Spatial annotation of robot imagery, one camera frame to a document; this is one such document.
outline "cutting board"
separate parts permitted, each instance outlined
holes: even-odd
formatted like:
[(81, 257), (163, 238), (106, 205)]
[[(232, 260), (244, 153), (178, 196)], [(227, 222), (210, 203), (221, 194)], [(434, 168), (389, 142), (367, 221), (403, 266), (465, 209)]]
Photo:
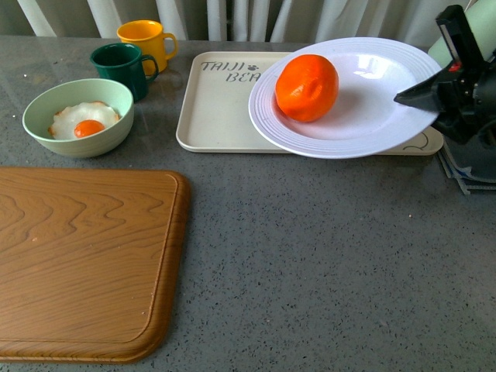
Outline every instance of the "cutting board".
[(152, 353), (171, 316), (189, 199), (173, 171), (0, 167), (0, 362)]

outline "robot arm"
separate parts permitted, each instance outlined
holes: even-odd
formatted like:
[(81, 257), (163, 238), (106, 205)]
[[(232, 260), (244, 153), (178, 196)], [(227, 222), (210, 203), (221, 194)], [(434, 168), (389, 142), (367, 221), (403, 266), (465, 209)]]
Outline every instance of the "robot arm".
[(496, 61), (482, 57), (461, 6), (448, 6), (436, 23), (452, 62), (394, 100), (438, 112), (432, 126), (457, 143), (478, 135), (484, 145), (496, 146)]

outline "yellow mug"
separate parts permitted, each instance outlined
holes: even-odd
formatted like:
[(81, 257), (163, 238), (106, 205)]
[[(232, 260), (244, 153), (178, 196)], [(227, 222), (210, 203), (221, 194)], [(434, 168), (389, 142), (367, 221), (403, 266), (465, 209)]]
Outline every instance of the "yellow mug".
[[(158, 71), (161, 72), (167, 67), (167, 61), (177, 54), (177, 40), (172, 33), (165, 33), (164, 27), (155, 21), (139, 20), (123, 24), (117, 29), (117, 36), (123, 43), (137, 45), (143, 54), (151, 54), (158, 63)], [(174, 41), (174, 50), (167, 53), (164, 39)], [(151, 60), (143, 62), (143, 69), (146, 75), (153, 74), (155, 67)]]

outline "tray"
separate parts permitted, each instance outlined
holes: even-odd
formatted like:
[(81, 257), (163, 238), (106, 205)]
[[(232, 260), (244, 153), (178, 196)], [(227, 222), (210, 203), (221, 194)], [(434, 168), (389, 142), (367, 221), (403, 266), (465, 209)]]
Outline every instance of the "tray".
[(0, 362), (131, 363), (171, 316), (188, 181), (0, 168)]
[[(198, 153), (289, 153), (264, 139), (248, 113), (251, 90), (261, 74), (288, 53), (207, 52), (191, 66), (176, 138)], [(432, 155), (443, 136), (429, 127), (380, 155)]]

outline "egg yolk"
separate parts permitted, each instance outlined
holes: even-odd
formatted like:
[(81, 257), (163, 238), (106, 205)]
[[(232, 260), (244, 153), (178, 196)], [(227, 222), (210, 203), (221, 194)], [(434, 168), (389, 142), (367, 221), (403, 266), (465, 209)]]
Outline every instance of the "egg yolk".
[(103, 129), (105, 129), (104, 125), (101, 124), (98, 120), (83, 120), (82, 122), (79, 122), (74, 128), (74, 135), (77, 138), (83, 138), (98, 133)]

